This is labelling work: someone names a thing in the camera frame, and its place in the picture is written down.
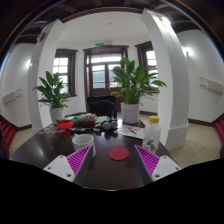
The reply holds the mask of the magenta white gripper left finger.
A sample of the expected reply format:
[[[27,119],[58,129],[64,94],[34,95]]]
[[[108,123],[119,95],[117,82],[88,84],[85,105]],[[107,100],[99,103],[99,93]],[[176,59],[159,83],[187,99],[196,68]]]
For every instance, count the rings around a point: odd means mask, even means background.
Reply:
[[[59,155],[44,170],[82,186],[92,156],[93,146],[89,145],[68,156]]]

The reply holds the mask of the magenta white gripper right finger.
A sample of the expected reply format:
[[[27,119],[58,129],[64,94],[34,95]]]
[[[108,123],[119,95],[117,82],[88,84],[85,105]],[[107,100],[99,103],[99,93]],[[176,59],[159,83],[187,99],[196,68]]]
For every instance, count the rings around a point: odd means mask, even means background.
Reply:
[[[158,156],[138,145],[135,146],[135,149],[143,182],[157,181],[181,169],[167,155]]]

